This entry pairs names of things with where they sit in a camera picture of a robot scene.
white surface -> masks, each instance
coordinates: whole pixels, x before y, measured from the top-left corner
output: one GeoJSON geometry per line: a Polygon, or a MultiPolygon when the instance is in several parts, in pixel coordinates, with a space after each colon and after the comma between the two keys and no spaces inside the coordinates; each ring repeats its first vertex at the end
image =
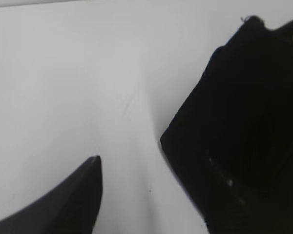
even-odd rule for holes
{"type": "Polygon", "coordinates": [[[87,157],[103,160],[95,234],[205,234],[160,135],[212,52],[272,0],[105,0],[0,8],[0,219],[87,157]]]}

black bag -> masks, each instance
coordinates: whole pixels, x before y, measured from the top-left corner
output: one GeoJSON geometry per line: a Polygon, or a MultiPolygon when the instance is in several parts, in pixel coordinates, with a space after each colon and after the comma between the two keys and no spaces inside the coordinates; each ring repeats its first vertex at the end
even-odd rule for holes
{"type": "Polygon", "coordinates": [[[250,17],[161,137],[211,234],[293,234],[292,36],[250,17]]]}

black pointed object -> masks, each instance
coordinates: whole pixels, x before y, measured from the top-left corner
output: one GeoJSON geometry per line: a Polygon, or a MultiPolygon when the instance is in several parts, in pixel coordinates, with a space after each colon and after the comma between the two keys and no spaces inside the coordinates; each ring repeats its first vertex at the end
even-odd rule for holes
{"type": "Polygon", "coordinates": [[[292,36],[248,18],[161,136],[211,234],[293,234],[292,36]]]}
{"type": "Polygon", "coordinates": [[[91,234],[102,199],[100,156],[23,210],[0,221],[0,234],[91,234]]]}

black fabric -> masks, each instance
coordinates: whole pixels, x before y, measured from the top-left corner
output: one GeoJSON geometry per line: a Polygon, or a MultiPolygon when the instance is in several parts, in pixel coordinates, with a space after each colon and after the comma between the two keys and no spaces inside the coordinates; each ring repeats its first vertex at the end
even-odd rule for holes
{"type": "Polygon", "coordinates": [[[0,221],[0,234],[91,234],[102,192],[101,158],[93,156],[42,198],[0,221]]]}
{"type": "Polygon", "coordinates": [[[161,137],[211,234],[293,233],[292,36],[293,21],[268,30],[250,17],[161,137]]]}

fold in white surface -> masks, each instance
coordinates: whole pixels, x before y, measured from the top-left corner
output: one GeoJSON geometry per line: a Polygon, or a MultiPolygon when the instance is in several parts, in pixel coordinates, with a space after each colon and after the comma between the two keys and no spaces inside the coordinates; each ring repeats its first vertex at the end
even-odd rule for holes
{"type": "Polygon", "coordinates": [[[72,0],[0,0],[0,7],[22,6],[32,4],[45,4],[54,2],[65,2],[72,0]]]}
{"type": "Polygon", "coordinates": [[[252,14],[276,28],[293,19],[293,1],[0,8],[0,219],[100,155],[95,234],[207,233],[158,140],[212,52],[252,14]]]}

